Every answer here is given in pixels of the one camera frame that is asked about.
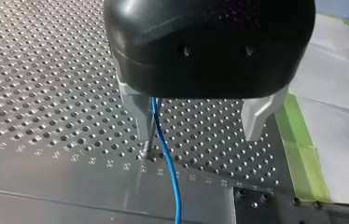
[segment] screw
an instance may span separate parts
hole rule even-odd
[[[294,197],[293,200],[291,201],[292,204],[296,207],[300,206],[300,199],[297,197]]]
[[[244,198],[246,196],[246,191],[244,189],[240,189],[238,190],[238,192],[236,192],[236,199],[241,199]]]
[[[316,209],[321,209],[323,207],[323,204],[319,201],[314,202],[314,207]]]
[[[272,198],[272,195],[269,194],[269,193],[263,193],[261,195],[261,200],[264,202],[264,203],[268,203],[271,201],[271,198]]]

